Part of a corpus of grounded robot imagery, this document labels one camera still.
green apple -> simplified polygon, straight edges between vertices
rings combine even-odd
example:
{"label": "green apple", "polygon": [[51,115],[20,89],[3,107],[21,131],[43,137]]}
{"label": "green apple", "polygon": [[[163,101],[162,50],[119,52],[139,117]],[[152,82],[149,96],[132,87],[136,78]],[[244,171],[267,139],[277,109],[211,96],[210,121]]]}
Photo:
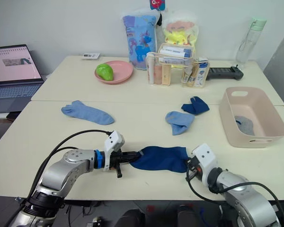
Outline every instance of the green apple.
{"label": "green apple", "polygon": [[96,68],[96,73],[103,79],[103,80],[114,80],[114,71],[110,65],[107,64],[100,64]]}

dark blue sock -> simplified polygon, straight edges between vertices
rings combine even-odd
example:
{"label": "dark blue sock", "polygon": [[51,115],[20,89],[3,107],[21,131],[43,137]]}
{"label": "dark blue sock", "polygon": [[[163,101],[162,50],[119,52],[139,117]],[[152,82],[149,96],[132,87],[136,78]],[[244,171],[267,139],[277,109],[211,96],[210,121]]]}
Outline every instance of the dark blue sock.
{"label": "dark blue sock", "polygon": [[190,101],[191,104],[183,104],[181,107],[185,112],[198,115],[209,110],[208,105],[198,96],[192,97]]}
{"label": "dark blue sock", "polygon": [[173,147],[146,147],[141,151],[141,157],[131,162],[137,169],[143,170],[170,170],[172,172],[186,172],[185,161],[188,160],[186,148]]}

sock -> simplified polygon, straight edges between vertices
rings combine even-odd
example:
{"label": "sock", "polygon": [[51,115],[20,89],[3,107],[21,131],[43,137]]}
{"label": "sock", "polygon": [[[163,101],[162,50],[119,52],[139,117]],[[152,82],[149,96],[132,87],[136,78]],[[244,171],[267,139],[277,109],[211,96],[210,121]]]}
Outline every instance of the sock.
{"label": "sock", "polygon": [[165,117],[165,120],[171,125],[173,136],[184,133],[194,119],[195,116],[191,114],[176,111],[169,112]]}
{"label": "sock", "polygon": [[115,122],[108,113],[86,106],[79,100],[72,102],[71,105],[62,107],[61,111],[70,117],[84,119],[97,124],[108,125]]}
{"label": "sock", "polygon": [[243,116],[235,116],[235,120],[236,120],[238,128],[240,129],[242,133],[245,133],[250,136],[255,135],[254,124],[250,119],[243,117]]}
{"label": "sock", "polygon": [[186,172],[185,161],[188,160],[186,148],[173,147],[145,147],[141,157],[130,164],[137,169],[144,170],[170,170],[172,172]]}
{"label": "sock", "polygon": [[185,112],[198,115],[209,110],[208,105],[198,96],[192,97],[190,101],[191,104],[183,104],[181,107]]}

white table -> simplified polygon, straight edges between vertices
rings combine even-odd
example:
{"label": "white table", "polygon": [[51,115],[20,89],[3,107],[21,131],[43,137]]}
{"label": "white table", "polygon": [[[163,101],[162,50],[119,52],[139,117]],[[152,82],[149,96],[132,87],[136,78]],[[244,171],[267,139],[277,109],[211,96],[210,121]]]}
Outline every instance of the white table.
{"label": "white table", "polygon": [[[138,151],[143,147],[183,146],[187,151],[207,143],[223,169],[241,174],[251,181],[268,186],[284,200],[284,138],[268,148],[234,148],[226,139],[218,105],[196,116],[185,133],[172,136],[165,122],[169,111],[180,111],[180,104],[129,104],[85,102],[86,105],[110,113],[115,123],[107,126],[70,118],[60,111],[70,102],[30,102],[0,140],[0,195],[26,197],[42,161],[64,138],[81,130],[117,130],[123,134],[122,151]],[[284,106],[276,106],[284,121]],[[88,133],[77,136],[65,145],[82,149],[103,149],[106,135]],[[60,160],[64,152],[50,161]],[[131,165],[121,166],[123,177],[115,171],[94,170],[82,175],[67,199],[76,200],[198,200],[185,181],[185,174],[170,171],[144,171]],[[192,181],[202,195],[220,200],[196,179]],[[268,199],[268,193],[261,189]]]}
{"label": "white table", "polygon": [[[32,97],[34,101],[91,101],[128,102],[144,104],[188,103],[192,96],[199,96],[207,104],[219,105],[227,87],[258,87],[266,92],[273,105],[284,105],[280,96],[267,80],[257,63],[248,62],[240,81],[213,79],[204,88],[182,87],[181,72],[175,72],[168,86],[149,85],[144,70],[134,70],[123,84],[107,85],[99,82],[94,71],[97,65],[113,60],[128,61],[128,58],[100,57],[99,60],[82,60],[80,56],[68,56]],[[211,67],[230,67],[231,61],[211,61]]]}

clear plastic bottle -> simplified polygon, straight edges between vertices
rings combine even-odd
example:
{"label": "clear plastic bottle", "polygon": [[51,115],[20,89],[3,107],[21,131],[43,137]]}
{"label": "clear plastic bottle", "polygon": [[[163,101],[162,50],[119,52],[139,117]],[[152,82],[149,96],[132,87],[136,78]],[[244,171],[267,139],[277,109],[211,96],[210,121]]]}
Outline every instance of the clear plastic bottle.
{"label": "clear plastic bottle", "polygon": [[236,60],[239,67],[243,67],[244,64],[247,62],[250,53],[256,45],[265,24],[266,20],[253,18],[249,31],[245,36],[244,40],[242,41],[237,52]]}

